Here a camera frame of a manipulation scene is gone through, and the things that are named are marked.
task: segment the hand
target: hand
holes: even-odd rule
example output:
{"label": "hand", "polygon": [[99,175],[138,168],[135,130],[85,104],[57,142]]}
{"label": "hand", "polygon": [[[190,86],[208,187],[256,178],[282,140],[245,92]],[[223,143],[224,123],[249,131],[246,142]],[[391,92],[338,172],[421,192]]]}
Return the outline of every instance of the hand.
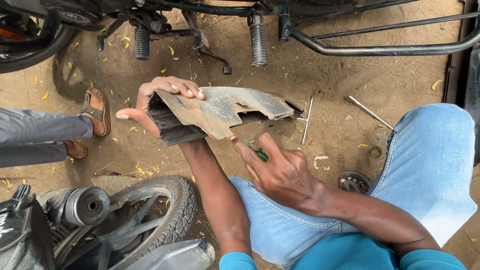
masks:
{"label": "hand", "polygon": [[131,119],[137,121],[145,130],[151,132],[156,138],[160,138],[160,130],[148,115],[148,101],[154,91],[163,90],[171,94],[180,93],[186,98],[205,99],[205,95],[198,84],[179,79],[177,77],[156,77],[151,83],[142,84],[138,89],[137,106],[135,109],[122,109],[115,116],[119,119]]}
{"label": "hand", "polygon": [[263,162],[243,141],[235,136],[230,140],[260,192],[281,205],[308,213],[325,184],[312,177],[302,152],[280,148],[270,134],[264,133],[258,138],[268,155],[268,161]]}

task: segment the brown sandal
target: brown sandal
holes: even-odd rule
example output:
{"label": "brown sandal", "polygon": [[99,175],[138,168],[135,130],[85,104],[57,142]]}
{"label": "brown sandal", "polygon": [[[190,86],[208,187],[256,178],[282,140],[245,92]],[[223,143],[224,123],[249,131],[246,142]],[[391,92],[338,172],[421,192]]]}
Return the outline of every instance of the brown sandal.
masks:
{"label": "brown sandal", "polygon": [[90,95],[88,93],[85,93],[85,101],[84,101],[84,106],[82,108],[81,113],[88,113],[91,116],[93,116],[95,119],[101,121],[103,123],[103,126],[105,127],[105,132],[100,135],[100,136],[107,136],[110,134],[110,113],[108,110],[108,99],[107,95],[102,90],[98,90],[93,87],[89,87],[88,90],[95,90],[98,91],[102,98],[103,98],[103,103],[105,104],[104,110],[99,110],[97,108],[93,108],[90,106]]}
{"label": "brown sandal", "polygon": [[85,157],[88,155],[88,149],[87,149],[87,147],[86,147],[83,143],[81,143],[81,142],[79,142],[79,141],[77,141],[77,140],[70,140],[70,141],[67,141],[67,142],[71,142],[71,143],[73,143],[75,146],[78,146],[78,147],[80,147],[80,149],[82,149],[82,156],[79,157],[79,158],[76,158],[76,159],[83,159],[83,158],[85,158]]}

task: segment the sandal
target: sandal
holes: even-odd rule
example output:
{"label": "sandal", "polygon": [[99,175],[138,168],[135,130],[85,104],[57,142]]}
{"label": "sandal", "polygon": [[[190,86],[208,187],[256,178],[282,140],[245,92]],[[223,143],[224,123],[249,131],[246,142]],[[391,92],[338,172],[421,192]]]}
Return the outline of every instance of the sandal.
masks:
{"label": "sandal", "polygon": [[76,159],[83,159],[88,155],[88,149],[83,143],[81,143],[77,140],[70,140],[70,141],[67,141],[67,142],[73,143],[75,146],[80,147],[80,149],[82,150],[82,156],[79,157],[79,158],[76,158]]}
{"label": "sandal", "polygon": [[370,190],[370,183],[367,178],[358,172],[344,172],[338,178],[338,187],[346,191],[366,195]]}
{"label": "sandal", "polygon": [[95,119],[101,121],[103,123],[103,126],[105,127],[105,132],[100,136],[107,136],[108,134],[110,134],[110,113],[108,111],[107,96],[103,91],[93,87],[89,87],[88,90],[95,90],[100,93],[100,95],[103,98],[103,103],[105,104],[105,108],[104,110],[99,110],[90,106],[90,95],[88,93],[85,93],[85,101],[84,101],[84,106],[82,108],[81,113],[84,113],[84,112],[88,113],[91,116],[93,116]]}

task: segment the turquoise sleeve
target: turquoise sleeve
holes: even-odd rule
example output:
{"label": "turquoise sleeve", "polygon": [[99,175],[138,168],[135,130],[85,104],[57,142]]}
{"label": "turquoise sleeve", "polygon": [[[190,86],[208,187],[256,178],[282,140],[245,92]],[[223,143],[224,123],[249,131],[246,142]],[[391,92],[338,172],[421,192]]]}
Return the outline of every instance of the turquoise sleeve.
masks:
{"label": "turquoise sleeve", "polygon": [[228,252],[220,259],[220,270],[257,270],[252,257],[240,251]]}
{"label": "turquoise sleeve", "polygon": [[467,270],[454,256],[439,250],[418,249],[400,260],[401,270]]}

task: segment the dirt floor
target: dirt floor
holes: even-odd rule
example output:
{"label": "dirt floor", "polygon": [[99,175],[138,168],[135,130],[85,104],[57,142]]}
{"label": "dirt floor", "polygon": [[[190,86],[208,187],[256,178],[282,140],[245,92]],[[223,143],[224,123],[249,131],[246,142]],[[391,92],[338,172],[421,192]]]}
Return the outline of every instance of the dirt floor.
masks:
{"label": "dirt floor", "polygon": [[[307,34],[322,34],[452,15],[461,11],[462,4],[456,0],[422,0],[330,18],[302,28]],[[174,29],[187,27],[178,10],[167,12],[166,16]],[[416,106],[441,102],[443,82],[435,90],[432,85],[437,80],[444,80],[447,56],[323,56],[293,39],[279,43],[276,18],[268,17],[266,48],[269,65],[251,67],[252,53],[245,18],[212,15],[200,18],[198,15],[198,20],[208,36],[210,47],[230,61],[232,75],[223,75],[222,64],[217,60],[191,54],[191,38],[166,38],[153,42],[150,45],[150,61],[137,61],[134,57],[133,28],[124,24],[106,40],[103,52],[96,50],[96,33],[82,32],[56,58],[22,71],[0,75],[0,106],[78,114],[84,91],[92,83],[108,92],[113,116],[117,110],[135,105],[142,83],[163,75],[192,78],[200,86],[208,86],[209,83],[213,86],[234,86],[238,82],[237,87],[276,92],[305,107],[313,95],[312,119],[304,146],[301,145],[304,128],[301,121],[251,123],[232,130],[237,137],[249,140],[269,132],[280,146],[304,151],[312,174],[336,185],[338,175],[344,171],[359,171],[373,179],[382,168],[384,137],[389,133],[388,129],[378,127],[375,119],[346,101],[346,96],[353,95],[392,125]],[[335,38],[327,43],[333,46],[373,46],[453,42],[457,40],[459,25],[459,22],[442,23]],[[123,37],[129,37],[131,41],[122,40]],[[169,46],[173,48],[174,55],[171,55]],[[47,92],[48,98],[42,99]],[[84,141],[89,148],[89,156],[84,160],[1,169],[0,178],[8,178],[12,187],[0,183],[0,200],[8,199],[22,179],[32,185],[33,192],[71,185],[89,186],[92,185],[90,177],[106,171],[130,173],[144,180],[148,175],[136,172],[139,161],[140,168],[160,166],[159,172],[152,171],[153,176],[180,175],[189,179],[195,187],[191,181],[192,173],[177,146],[164,146],[161,141],[144,134],[137,123],[113,118],[111,127],[108,137]],[[249,179],[238,154],[226,140],[208,141],[227,175]],[[383,147],[381,157],[369,156],[369,149],[359,147],[360,144],[379,144]],[[328,156],[328,162],[317,165],[319,169],[316,169],[313,165],[316,156]],[[474,171],[471,195],[480,200],[478,170]],[[218,251],[200,203],[196,218],[204,222],[196,222],[188,238],[204,234]],[[480,238],[479,224],[480,215],[476,213],[444,247],[468,269],[480,269],[480,246],[478,241],[474,242],[466,234],[468,232],[472,238]],[[259,255],[254,257],[259,269],[276,268],[262,261]],[[218,269],[218,260],[217,257],[211,269]]]}

